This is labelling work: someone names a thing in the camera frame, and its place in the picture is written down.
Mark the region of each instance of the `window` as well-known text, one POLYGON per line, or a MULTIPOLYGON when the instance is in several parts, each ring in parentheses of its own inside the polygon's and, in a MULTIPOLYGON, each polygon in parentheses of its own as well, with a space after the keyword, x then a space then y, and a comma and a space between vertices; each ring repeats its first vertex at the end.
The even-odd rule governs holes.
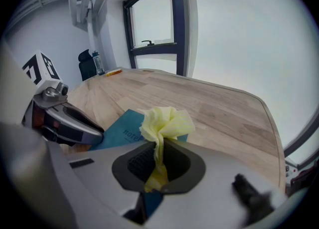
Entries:
POLYGON ((186 76, 184 0, 123 2, 132 68, 156 68, 186 76))

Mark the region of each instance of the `yellow tissue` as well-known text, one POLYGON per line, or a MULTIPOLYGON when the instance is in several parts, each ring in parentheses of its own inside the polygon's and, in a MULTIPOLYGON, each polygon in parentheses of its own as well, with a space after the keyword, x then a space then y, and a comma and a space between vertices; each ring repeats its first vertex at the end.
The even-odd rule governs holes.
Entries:
POLYGON ((145 192, 160 190, 168 183, 166 167, 163 163, 164 138, 177 139, 178 136, 195 130, 193 121, 186 110, 177 111, 173 107, 155 107, 142 110, 144 121, 140 127, 142 136, 156 142, 154 150, 155 169, 145 184, 145 192))

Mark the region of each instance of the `chair headrest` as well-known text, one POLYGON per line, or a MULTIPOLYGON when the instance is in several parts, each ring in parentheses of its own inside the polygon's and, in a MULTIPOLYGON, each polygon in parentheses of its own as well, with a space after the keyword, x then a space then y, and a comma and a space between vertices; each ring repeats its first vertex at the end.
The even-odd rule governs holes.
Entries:
POLYGON ((89 59, 92 59, 92 56, 89 53, 89 49, 85 50, 84 52, 81 52, 79 54, 79 61, 83 62, 83 61, 87 61, 89 59))

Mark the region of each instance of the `white cube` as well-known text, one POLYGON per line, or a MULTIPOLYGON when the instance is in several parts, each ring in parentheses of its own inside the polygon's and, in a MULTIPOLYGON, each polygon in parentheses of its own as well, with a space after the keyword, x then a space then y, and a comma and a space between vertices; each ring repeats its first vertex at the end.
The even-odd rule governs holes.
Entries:
POLYGON ((59 82, 62 81, 54 68, 52 60, 40 50, 34 53, 22 69, 36 85, 35 94, 41 93, 48 87, 56 88, 59 82))

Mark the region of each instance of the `window handle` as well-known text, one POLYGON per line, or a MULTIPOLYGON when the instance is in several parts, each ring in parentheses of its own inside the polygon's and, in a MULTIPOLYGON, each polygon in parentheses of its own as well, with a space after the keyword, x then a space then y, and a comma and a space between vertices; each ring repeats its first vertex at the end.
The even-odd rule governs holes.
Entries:
POLYGON ((151 40, 144 40, 144 41, 142 41, 142 42, 150 42, 150 43, 148 44, 148 46, 154 45, 151 40))

